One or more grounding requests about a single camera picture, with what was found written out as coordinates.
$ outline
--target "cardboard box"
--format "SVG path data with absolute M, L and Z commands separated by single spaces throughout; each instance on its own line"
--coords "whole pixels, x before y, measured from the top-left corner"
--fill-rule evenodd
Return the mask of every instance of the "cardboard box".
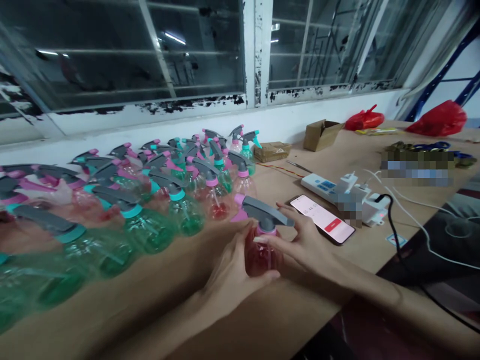
M 344 124 L 335 121 L 320 120 L 306 126 L 303 148 L 319 151 L 332 145 Z
M 275 142 L 261 142 L 262 148 L 258 146 L 253 147 L 253 155 L 261 163 L 268 163 L 270 161 L 285 159 L 290 154 L 292 149 L 291 144 L 286 144 L 280 141 Z

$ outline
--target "window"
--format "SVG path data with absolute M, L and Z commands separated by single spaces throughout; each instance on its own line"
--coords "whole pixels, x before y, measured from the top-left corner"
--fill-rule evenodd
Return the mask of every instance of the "window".
M 450 2 L 3 1 L 0 64 L 49 138 L 400 88 Z

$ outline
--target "pink spray bottle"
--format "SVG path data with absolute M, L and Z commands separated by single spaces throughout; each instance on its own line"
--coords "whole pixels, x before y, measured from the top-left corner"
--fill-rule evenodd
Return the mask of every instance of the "pink spray bottle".
M 235 202 L 241 207 L 241 210 L 231 220 L 232 222 L 243 221 L 247 218 L 258 220 L 258 226 L 253 226 L 245 239 L 246 273 L 251 277 L 256 277 L 268 270 L 279 270 L 284 262 L 283 254 L 268 244 L 254 242 L 254 239 L 262 234 L 280 236 L 276 225 L 292 227 L 295 222 L 277 209 L 253 197 L 237 194 Z

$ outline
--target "table surface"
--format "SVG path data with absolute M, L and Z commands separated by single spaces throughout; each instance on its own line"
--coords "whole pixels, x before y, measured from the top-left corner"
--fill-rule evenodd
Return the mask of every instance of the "table surface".
M 401 121 L 386 121 L 382 127 L 406 127 Z M 445 139 L 452 148 L 480 159 L 480 144 L 465 142 L 480 137 L 478 129 Z M 412 143 L 433 143 L 442 139 L 410 133 L 384 136 L 358 135 L 341 130 L 334 145 L 318 152 L 294 145 L 288 157 L 314 173 L 333 182 L 355 171 L 359 181 L 377 171 L 382 149 L 398 140 Z M 284 167 L 300 175 L 307 172 L 278 160 L 268 165 Z M 441 207 L 479 170 L 454 170 L 451 187 L 396 187 L 400 193 L 416 201 Z M 258 198 L 275 206 L 306 194 L 327 209 L 332 206 L 300 185 L 300 178 L 275 168 L 257 165 L 254 180 Z M 372 179 L 370 188 L 385 193 Z M 403 206 L 424 224 L 436 209 L 401 200 Z M 392 215 L 398 234 L 410 239 L 418 228 L 394 204 Z M 191 238 L 178 238 L 164 252 L 145 256 L 122 275 L 86 286 L 72 299 L 55 309 L 34 314 L 20 321 L 0 336 L 3 359 L 88 359 L 92 351 L 155 321 L 205 284 L 215 259 L 241 223 L 209 224 L 202 233 Z M 286 239 L 295 230 L 279 227 Z M 363 226 L 343 245 L 332 249 L 363 269 L 376 273 L 395 254 L 395 247 L 386 241 L 390 226 Z M 282 278 L 255 293 L 230 316 L 190 339 L 172 354 L 172 359 L 290 359 L 320 328 L 323 327 L 352 294 L 303 271 L 287 267 Z

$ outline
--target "smartphone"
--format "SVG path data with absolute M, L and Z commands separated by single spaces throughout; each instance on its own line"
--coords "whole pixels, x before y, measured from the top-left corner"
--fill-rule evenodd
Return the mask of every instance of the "smartphone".
M 355 232 L 353 226 L 339 219 L 306 195 L 294 198 L 290 201 L 290 205 L 301 214 L 312 218 L 320 233 L 335 245 L 343 245 Z

